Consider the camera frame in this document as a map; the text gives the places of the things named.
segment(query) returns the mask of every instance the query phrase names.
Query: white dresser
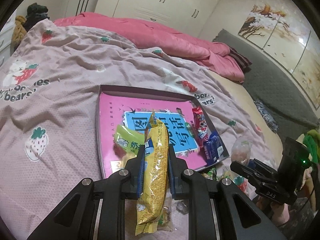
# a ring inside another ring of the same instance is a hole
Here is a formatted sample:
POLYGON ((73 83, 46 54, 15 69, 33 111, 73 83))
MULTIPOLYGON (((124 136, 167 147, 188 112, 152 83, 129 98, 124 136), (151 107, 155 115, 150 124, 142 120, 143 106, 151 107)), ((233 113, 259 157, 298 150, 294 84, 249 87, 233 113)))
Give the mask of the white dresser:
POLYGON ((0 67, 10 58, 10 45, 15 28, 16 11, 11 15, 0 32, 0 67))

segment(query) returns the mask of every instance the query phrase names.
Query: open box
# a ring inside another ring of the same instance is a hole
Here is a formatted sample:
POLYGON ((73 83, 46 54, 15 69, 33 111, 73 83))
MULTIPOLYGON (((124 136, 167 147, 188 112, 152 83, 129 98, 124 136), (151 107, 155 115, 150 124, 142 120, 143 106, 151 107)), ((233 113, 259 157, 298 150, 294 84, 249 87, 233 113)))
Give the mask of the open box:
MULTIPOLYGON (((102 85, 97 104, 97 140, 103 178, 122 168, 122 156, 115 153, 114 134, 118 125, 125 125, 144 134, 152 110, 169 131, 169 143, 173 144, 177 157, 186 160, 188 168, 201 171, 229 157, 222 141, 223 153, 212 165, 206 162, 205 153, 200 150, 193 124, 192 107, 200 106, 196 98, 189 95, 153 89, 102 85)), ((203 110, 208 133, 215 127, 203 110)), ((129 147, 139 148, 131 143, 129 147)))

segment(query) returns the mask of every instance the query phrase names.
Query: clear plastic bag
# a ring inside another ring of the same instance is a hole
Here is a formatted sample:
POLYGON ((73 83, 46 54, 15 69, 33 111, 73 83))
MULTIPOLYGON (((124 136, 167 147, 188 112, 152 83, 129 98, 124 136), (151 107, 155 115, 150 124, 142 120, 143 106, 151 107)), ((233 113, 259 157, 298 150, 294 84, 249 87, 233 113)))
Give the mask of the clear plastic bag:
POLYGON ((248 165, 251 156, 252 141, 246 137, 239 137, 231 149, 231 161, 238 161, 243 165, 248 165))
POLYGON ((189 201, 187 199, 180 200, 177 203, 177 210, 181 212, 182 214, 188 214, 189 213, 189 201))
POLYGON ((172 196, 171 196, 170 190, 167 189, 167 195, 164 201, 162 216, 160 217, 158 222, 158 227, 157 227, 158 231, 172 232, 174 230, 174 226, 172 223, 171 206, 172 206, 172 196))

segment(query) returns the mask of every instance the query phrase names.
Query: patterned cloth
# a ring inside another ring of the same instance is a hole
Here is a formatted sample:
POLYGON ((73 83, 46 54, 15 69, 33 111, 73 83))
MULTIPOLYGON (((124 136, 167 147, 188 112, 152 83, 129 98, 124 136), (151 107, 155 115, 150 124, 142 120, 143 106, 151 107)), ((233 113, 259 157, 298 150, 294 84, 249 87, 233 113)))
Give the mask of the patterned cloth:
POLYGON ((263 103, 259 99, 257 99, 257 100, 254 100, 254 104, 256 105, 259 113, 262 115, 263 119, 266 121, 271 131, 273 131, 274 133, 277 133, 278 125, 276 121, 273 119, 272 115, 265 109, 263 103))
POLYGON ((310 203, 307 203, 300 211, 307 200, 306 197, 298 198, 292 206, 289 206, 289 221, 278 227, 288 240, 303 239, 303 233, 310 226, 314 218, 310 203))

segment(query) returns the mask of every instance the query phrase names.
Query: knitted yellow item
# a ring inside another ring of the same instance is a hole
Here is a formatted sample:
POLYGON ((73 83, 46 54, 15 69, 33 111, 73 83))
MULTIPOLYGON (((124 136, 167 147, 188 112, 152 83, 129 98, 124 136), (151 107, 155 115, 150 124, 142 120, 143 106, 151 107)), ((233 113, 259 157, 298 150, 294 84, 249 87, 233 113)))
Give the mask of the knitted yellow item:
POLYGON ((16 20, 15 20, 16 27, 14 28, 12 39, 11 39, 12 44, 14 46, 18 46, 21 43, 24 36, 27 34, 26 30, 22 26, 26 22, 26 20, 27 19, 23 16, 16 17, 16 20))

